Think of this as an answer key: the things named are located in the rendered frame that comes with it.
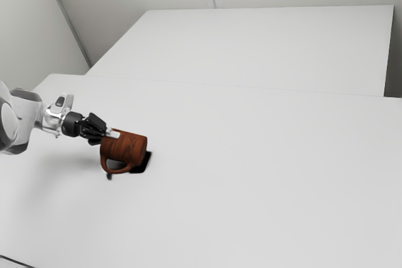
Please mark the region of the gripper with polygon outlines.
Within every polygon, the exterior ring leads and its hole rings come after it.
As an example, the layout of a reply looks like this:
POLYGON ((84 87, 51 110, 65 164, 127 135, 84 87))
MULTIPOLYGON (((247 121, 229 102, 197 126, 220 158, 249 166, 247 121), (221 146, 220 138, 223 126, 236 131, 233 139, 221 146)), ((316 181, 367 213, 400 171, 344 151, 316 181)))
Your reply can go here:
POLYGON ((68 137, 83 137, 91 146, 99 145, 103 137, 119 139, 120 133, 107 127, 97 115, 90 113, 88 117, 70 111, 64 117, 61 126, 62 134, 68 137))

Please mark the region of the brown wooden mug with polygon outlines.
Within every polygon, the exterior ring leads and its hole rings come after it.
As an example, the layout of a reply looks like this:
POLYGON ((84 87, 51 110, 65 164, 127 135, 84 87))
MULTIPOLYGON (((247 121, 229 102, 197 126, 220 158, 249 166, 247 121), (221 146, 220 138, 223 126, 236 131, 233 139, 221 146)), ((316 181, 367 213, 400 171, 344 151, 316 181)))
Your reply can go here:
POLYGON ((108 174, 143 172, 151 153, 147 151, 148 138, 139 134, 113 129, 118 138, 104 136, 100 144, 100 165, 108 174), (107 160, 124 163, 120 169, 108 167, 107 160))

